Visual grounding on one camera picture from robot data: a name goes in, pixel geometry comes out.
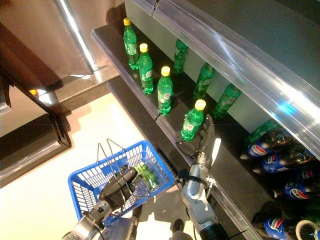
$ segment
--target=bottle in basket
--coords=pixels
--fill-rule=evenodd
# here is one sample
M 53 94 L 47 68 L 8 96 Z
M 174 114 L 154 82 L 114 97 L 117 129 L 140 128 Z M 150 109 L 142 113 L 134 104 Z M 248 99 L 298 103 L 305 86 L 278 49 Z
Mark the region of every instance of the bottle in basket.
M 149 170 L 147 165 L 145 165 L 143 162 L 137 165 L 135 169 L 139 174 L 141 174 L 142 179 L 144 180 L 149 190 L 152 190 L 159 185 L 158 180 L 154 175 L 154 173 L 151 170 Z
M 199 99 L 195 102 L 194 108 L 187 113 L 184 119 L 183 127 L 181 130 L 181 136 L 186 141 L 191 141 L 204 121 L 204 113 L 206 102 Z

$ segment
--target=gray wall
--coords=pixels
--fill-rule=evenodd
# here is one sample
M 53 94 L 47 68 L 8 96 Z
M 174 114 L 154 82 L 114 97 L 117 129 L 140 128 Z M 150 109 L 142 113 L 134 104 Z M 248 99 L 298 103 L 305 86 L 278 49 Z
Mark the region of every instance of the gray wall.
M 159 22 L 147 15 L 139 6 L 131 0 L 125 0 L 127 17 L 148 36 L 167 56 L 172 60 L 175 54 L 176 39 Z M 194 51 L 189 49 L 188 56 L 184 64 L 185 73 L 197 81 L 200 69 L 205 61 Z M 229 81 L 220 73 L 216 72 L 209 86 L 207 93 L 217 102 Z M 242 94 L 228 113 L 241 124 L 249 133 L 253 132 L 259 125 L 263 124 L 270 117 L 251 99 Z

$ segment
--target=yellow bottle cap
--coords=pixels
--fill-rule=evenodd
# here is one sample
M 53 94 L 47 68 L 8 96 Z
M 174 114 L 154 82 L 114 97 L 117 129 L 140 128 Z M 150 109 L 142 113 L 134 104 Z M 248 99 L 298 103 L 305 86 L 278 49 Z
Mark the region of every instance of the yellow bottle cap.
M 130 24 L 131 24 L 131 21 L 130 21 L 130 18 L 125 18 L 125 19 L 123 19 L 123 24 L 125 25 L 125 26 L 129 26 Z
M 169 76 L 170 75 L 170 67 L 163 66 L 161 68 L 161 75 L 164 76 L 164 77 Z
M 141 53 L 146 53 L 148 52 L 148 45 L 146 43 L 141 43 L 140 44 L 140 52 Z
M 205 109 L 206 106 L 206 101 L 199 99 L 195 102 L 194 108 L 197 109 L 198 111 L 202 111 L 203 109 Z

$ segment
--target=green plastic bottle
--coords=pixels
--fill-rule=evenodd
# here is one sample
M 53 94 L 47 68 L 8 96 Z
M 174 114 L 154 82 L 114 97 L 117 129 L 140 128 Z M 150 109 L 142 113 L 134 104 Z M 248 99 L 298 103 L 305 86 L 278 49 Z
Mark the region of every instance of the green plastic bottle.
M 175 42 L 175 54 L 172 72 L 174 74 L 181 74 L 184 71 L 184 64 L 188 54 L 188 46 L 185 45 L 180 39 Z
M 223 118 L 229 108 L 234 104 L 237 98 L 241 95 L 241 91 L 230 83 L 224 90 L 218 103 L 212 112 L 215 118 Z
M 281 128 L 281 125 L 277 123 L 274 119 L 270 118 L 264 124 L 259 126 L 256 130 L 254 130 L 254 132 L 247 137 L 245 142 L 246 144 L 253 144 L 259 138 L 261 138 L 265 133 L 269 132 L 272 129 L 279 129 L 279 128 Z
M 158 111 L 166 115 L 171 110 L 171 98 L 173 95 L 173 84 L 170 78 L 170 67 L 161 68 L 161 78 L 158 82 Z
M 153 76 L 152 76 L 152 60 L 148 53 L 148 45 L 146 43 L 140 44 L 140 58 L 139 58 L 139 73 L 141 79 L 141 86 L 143 92 L 147 95 L 154 91 Z
M 202 99 L 206 95 L 206 91 L 211 83 L 211 79 L 215 75 L 215 72 L 216 70 L 207 62 L 202 66 L 193 91 L 194 98 Z
M 154 189 L 156 186 L 159 185 L 158 180 L 154 173 L 147 167 L 144 162 L 140 162 L 139 165 L 135 167 L 136 171 L 141 174 L 142 179 L 144 180 L 147 188 L 149 190 Z
M 199 99 L 195 102 L 194 108 L 187 113 L 185 116 L 183 127 L 181 130 L 181 136 L 186 141 L 191 141 L 194 139 L 195 134 L 199 126 L 204 121 L 204 113 L 206 102 L 202 99 Z
M 131 27 L 131 21 L 129 18 L 123 19 L 124 34 L 123 41 L 126 54 L 129 59 L 129 66 L 135 70 L 139 68 L 138 65 L 138 50 L 137 50 L 137 37 L 134 30 Z

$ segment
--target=pepsi bottle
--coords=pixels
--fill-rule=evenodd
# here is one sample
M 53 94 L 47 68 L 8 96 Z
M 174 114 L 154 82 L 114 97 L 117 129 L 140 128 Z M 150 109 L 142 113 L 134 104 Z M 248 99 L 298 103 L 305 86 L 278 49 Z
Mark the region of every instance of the pepsi bottle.
M 294 142 L 294 137 L 285 129 L 278 128 L 265 133 L 257 142 L 250 144 L 241 154 L 243 160 L 259 158 L 267 154 L 274 154 Z
M 305 167 L 295 174 L 295 179 L 298 181 L 303 181 L 305 179 L 311 179 L 320 175 L 318 167 Z
M 309 164 L 315 157 L 304 146 L 291 147 L 284 154 L 272 154 L 259 162 L 252 171 L 264 175 L 293 170 Z
M 256 221 L 252 225 L 260 236 L 281 240 L 298 240 L 296 226 L 298 220 L 271 217 Z
M 320 199 L 320 176 L 305 180 L 289 181 L 279 189 L 274 189 L 274 198 L 287 197 L 292 200 Z

